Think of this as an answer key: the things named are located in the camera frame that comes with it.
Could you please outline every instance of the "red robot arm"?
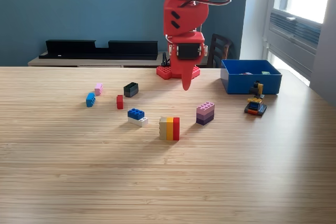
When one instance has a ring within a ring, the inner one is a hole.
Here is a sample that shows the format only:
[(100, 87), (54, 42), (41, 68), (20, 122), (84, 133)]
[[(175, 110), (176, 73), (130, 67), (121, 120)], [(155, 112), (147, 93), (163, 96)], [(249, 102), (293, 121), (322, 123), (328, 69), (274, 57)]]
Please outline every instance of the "red robot arm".
[(225, 5), (230, 2), (231, 0), (165, 0), (164, 34), (169, 42), (171, 77), (182, 78), (184, 90), (190, 87), (195, 65), (207, 53), (203, 34), (196, 31), (196, 28), (206, 21), (208, 5)]

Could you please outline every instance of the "wire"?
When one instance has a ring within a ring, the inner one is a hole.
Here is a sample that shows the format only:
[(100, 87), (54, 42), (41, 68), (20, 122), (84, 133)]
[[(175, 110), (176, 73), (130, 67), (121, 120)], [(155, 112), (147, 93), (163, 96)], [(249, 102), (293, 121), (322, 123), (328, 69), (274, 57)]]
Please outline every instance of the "wire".
[(168, 39), (168, 35), (166, 35), (166, 40), (168, 41), (168, 43), (172, 44), (172, 42)]
[(188, 0), (185, 3), (183, 3), (180, 6), (180, 8), (183, 8), (183, 7), (187, 6), (189, 3), (193, 2), (193, 1), (201, 3), (201, 4), (216, 5), (216, 6), (228, 5), (232, 2), (232, 0), (225, 0), (224, 2), (213, 2), (213, 1), (207, 1), (207, 0)]

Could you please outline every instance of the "blue box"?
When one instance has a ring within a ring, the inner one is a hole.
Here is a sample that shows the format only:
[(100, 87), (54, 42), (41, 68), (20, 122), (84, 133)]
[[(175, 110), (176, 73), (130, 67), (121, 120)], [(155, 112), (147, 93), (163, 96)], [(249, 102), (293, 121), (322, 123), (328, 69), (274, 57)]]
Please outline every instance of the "blue box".
[(228, 94), (248, 94), (256, 81), (264, 85), (263, 94), (278, 94), (282, 74), (267, 60), (222, 60), (222, 83)]
[(145, 117), (145, 112), (137, 109), (131, 109), (130, 111), (127, 112), (127, 116), (135, 120), (140, 120)]

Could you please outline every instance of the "chair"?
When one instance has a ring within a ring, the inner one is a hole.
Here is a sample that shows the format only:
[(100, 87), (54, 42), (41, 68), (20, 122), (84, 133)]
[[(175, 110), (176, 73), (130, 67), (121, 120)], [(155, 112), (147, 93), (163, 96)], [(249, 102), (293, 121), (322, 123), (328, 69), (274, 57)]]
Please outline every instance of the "chair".
[(216, 68), (220, 68), (222, 60), (226, 60), (229, 55), (232, 41), (218, 34), (212, 35), (211, 46), (209, 50), (207, 68), (214, 68), (214, 61)]

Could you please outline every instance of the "white wall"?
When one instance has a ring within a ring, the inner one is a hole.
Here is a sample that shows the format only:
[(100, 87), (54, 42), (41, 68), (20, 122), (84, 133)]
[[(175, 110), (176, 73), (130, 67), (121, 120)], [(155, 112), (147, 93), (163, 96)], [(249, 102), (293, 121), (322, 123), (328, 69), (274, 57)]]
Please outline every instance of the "white wall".
[(264, 28), (269, 0), (246, 0), (241, 60), (262, 59)]
[(310, 87), (336, 106), (336, 0), (328, 0)]

